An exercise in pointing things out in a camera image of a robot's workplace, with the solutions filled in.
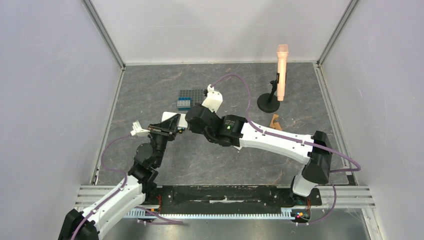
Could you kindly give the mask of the white remote control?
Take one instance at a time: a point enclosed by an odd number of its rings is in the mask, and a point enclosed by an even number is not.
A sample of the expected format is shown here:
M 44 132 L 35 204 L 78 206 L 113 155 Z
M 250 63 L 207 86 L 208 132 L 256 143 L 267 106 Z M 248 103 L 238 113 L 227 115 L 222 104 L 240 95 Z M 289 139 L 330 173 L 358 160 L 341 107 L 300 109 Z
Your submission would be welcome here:
M 162 113 L 161 121 L 165 122 L 168 120 L 175 124 L 178 130 L 186 130 L 188 128 L 185 113 L 164 111 Z

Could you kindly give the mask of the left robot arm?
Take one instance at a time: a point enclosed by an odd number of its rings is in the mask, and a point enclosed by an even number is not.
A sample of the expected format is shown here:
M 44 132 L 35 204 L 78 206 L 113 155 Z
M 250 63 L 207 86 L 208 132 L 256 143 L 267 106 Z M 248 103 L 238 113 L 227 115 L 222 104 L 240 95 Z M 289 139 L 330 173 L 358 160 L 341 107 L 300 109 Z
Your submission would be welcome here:
M 109 168 L 123 175 L 122 180 L 103 197 L 81 211 L 70 210 L 63 221 L 60 240 L 102 240 L 107 233 L 138 205 L 152 204 L 157 198 L 154 180 L 158 175 L 167 143 L 173 141 L 180 130 L 182 115 L 174 113 L 169 118 L 148 128 L 138 121 L 132 124 L 127 137 L 148 137 L 141 144 L 128 172 Z

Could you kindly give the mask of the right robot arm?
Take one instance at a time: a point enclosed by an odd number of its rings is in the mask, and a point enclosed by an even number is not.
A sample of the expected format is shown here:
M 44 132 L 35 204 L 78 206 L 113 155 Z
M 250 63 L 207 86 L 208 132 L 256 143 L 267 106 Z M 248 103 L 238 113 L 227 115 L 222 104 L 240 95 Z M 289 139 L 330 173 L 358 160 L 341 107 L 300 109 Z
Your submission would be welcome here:
M 332 153 L 326 133 L 295 134 L 275 130 L 237 115 L 219 117 L 202 105 L 193 106 L 186 114 L 188 129 L 203 135 L 210 143 L 222 147 L 255 148 L 291 158 L 303 168 L 294 177 L 289 189 L 289 199 L 302 204 L 317 185 L 330 181 Z

